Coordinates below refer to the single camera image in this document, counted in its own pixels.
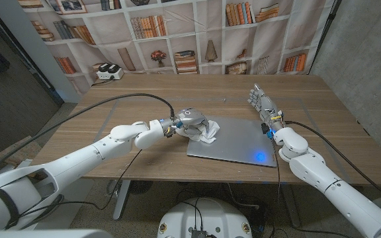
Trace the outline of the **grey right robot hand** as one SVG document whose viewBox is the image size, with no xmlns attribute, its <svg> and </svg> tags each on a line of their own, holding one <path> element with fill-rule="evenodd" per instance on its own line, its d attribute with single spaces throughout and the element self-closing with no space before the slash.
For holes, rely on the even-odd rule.
<svg viewBox="0 0 381 238">
<path fill-rule="evenodd" d="M 284 127 L 282 112 L 276 104 L 265 94 L 258 84 L 250 90 L 248 103 L 259 113 L 260 119 L 275 134 Z"/>
</svg>

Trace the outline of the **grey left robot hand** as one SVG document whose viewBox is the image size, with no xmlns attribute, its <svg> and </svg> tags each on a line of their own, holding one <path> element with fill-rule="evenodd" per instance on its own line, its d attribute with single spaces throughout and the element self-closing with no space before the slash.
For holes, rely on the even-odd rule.
<svg viewBox="0 0 381 238">
<path fill-rule="evenodd" d="M 199 136 L 209 128 L 205 115 L 195 108 L 182 109 L 173 119 L 175 132 L 182 136 Z"/>
</svg>

